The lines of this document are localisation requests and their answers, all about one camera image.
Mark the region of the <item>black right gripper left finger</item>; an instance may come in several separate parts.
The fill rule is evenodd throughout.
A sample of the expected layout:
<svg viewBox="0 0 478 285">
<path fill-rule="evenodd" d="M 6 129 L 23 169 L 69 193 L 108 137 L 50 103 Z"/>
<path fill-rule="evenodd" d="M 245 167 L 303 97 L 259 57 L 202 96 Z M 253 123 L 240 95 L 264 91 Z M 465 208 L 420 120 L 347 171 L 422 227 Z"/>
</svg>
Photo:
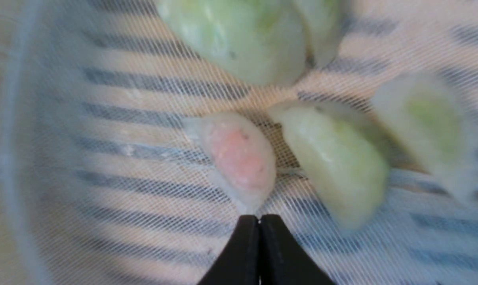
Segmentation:
<svg viewBox="0 0 478 285">
<path fill-rule="evenodd" d="M 241 215 L 226 246 L 199 284 L 258 285 L 259 242 L 258 218 Z"/>
</svg>

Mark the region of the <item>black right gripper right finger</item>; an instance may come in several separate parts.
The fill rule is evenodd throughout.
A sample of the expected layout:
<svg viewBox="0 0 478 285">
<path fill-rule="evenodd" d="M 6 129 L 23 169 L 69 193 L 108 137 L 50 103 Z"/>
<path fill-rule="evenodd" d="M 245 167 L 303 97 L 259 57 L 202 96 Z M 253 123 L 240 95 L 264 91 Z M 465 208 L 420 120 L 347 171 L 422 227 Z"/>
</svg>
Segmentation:
<svg viewBox="0 0 478 285">
<path fill-rule="evenodd" d="M 261 285 L 335 284 L 297 243 L 279 215 L 263 215 L 259 231 Z"/>
</svg>

